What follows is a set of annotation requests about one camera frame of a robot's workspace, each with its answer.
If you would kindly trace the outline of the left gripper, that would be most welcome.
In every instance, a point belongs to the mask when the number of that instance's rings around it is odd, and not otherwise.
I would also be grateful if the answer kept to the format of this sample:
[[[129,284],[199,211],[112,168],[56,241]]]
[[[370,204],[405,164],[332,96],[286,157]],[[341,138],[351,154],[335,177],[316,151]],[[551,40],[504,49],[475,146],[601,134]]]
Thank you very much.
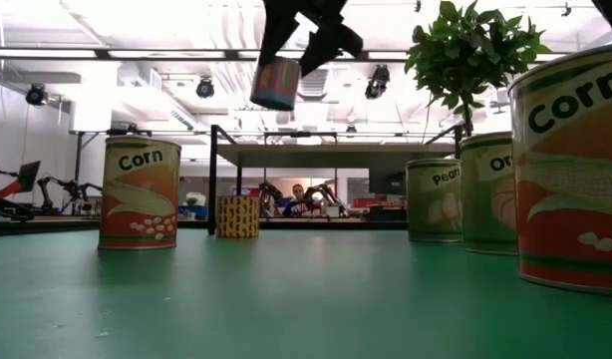
[[[334,60],[342,52],[357,57],[363,51],[363,39],[343,25],[341,12],[348,0],[262,1],[265,25],[258,58],[260,66],[270,64],[297,29],[297,11],[319,27],[315,33],[310,34],[308,46],[299,60],[302,77]]]

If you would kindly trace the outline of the small pink teal tin can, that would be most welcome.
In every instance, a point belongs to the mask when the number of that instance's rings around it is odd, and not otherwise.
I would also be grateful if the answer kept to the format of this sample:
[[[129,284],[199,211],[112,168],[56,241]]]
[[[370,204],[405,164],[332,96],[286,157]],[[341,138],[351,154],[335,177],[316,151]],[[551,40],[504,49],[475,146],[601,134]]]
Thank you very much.
[[[301,67],[296,60],[276,57],[257,65],[249,100],[269,110],[293,111],[300,79]]]

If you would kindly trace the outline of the yellow black patterned tin can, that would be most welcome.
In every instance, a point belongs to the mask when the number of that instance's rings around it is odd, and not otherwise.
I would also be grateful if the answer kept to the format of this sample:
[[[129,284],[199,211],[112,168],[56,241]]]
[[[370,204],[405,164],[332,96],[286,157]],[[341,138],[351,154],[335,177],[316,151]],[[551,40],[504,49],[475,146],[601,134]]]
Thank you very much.
[[[217,201],[216,235],[225,238],[257,237],[259,209],[257,196],[221,196]]]

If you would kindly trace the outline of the green pears label tin can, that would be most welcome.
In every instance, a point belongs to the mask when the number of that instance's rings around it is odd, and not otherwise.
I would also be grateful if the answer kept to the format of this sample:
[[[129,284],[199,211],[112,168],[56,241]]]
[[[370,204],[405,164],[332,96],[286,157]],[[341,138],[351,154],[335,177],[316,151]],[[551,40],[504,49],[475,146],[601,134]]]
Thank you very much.
[[[407,163],[407,222],[411,242],[462,242],[460,160]]]

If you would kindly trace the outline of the corn label tin can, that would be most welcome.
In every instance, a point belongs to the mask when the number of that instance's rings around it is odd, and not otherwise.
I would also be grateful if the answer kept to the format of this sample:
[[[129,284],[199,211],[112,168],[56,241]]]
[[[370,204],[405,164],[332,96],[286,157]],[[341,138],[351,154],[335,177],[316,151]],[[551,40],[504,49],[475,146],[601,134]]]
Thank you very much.
[[[518,274],[612,295],[612,45],[509,87]]]
[[[106,139],[99,249],[176,246],[180,155],[164,140]]]

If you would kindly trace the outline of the green onion label tin can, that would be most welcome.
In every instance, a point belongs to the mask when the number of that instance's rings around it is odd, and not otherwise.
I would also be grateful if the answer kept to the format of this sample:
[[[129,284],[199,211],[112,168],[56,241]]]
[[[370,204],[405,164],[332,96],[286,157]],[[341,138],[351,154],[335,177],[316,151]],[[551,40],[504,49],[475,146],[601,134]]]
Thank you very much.
[[[517,254],[511,133],[469,137],[459,149],[465,248],[486,254]]]

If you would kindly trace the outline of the green plant in black pot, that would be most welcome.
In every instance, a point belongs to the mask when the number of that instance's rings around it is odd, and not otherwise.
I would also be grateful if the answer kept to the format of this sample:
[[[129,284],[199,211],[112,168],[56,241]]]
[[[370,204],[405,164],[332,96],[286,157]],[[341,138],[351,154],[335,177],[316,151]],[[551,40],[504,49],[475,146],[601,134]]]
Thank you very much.
[[[508,86],[511,77],[550,51],[532,22],[522,26],[520,16],[507,19],[498,10],[479,12],[475,6],[463,9],[443,0],[431,25],[415,27],[404,67],[414,72],[419,90],[430,92],[430,104],[439,101],[462,117],[468,137],[473,111],[483,107],[474,97],[490,86]]]

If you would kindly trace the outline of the person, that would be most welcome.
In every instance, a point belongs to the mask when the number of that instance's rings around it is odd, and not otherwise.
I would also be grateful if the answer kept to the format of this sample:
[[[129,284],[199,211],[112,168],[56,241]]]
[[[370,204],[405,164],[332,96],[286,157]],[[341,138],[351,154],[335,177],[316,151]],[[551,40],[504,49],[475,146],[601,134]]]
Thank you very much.
[[[298,217],[302,216],[304,213],[310,213],[311,207],[304,198],[304,187],[300,183],[297,183],[292,187],[292,193],[294,198],[284,207],[282,215],[284,217]]]

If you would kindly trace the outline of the green table mat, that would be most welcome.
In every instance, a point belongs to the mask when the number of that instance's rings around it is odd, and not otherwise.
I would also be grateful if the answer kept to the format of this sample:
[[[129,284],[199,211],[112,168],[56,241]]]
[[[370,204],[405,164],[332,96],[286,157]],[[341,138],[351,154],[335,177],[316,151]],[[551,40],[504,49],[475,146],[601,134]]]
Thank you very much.
[[[0,359],[612,359],[612,297],[401,231],[0,237]]]

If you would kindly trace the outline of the small black tilted monitor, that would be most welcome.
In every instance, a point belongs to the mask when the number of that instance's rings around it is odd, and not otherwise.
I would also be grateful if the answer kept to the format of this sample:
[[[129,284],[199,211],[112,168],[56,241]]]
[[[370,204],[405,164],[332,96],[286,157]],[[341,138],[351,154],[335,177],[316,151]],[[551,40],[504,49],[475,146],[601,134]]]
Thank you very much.
[[[40,161],[35,161],[20,166],[17,174],[17,183],[20,185],[19,192],[30,192],[33,190],[40,165]]]

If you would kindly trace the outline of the red and black stand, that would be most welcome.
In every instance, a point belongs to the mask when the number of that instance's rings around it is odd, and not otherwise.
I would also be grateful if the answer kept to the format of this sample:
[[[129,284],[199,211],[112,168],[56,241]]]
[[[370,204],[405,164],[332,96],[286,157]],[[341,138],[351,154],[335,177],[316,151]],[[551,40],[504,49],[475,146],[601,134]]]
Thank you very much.
[[[8,196],[21,193],[18,191],[20,185],[17,183],[17,174],[0,170],[1,176],[8,176],[14,180],[0,189],[0,217],[8,218],[12,221],[29,221],[35,218],[32,209],[22,204],[18,204],[8,199]]]

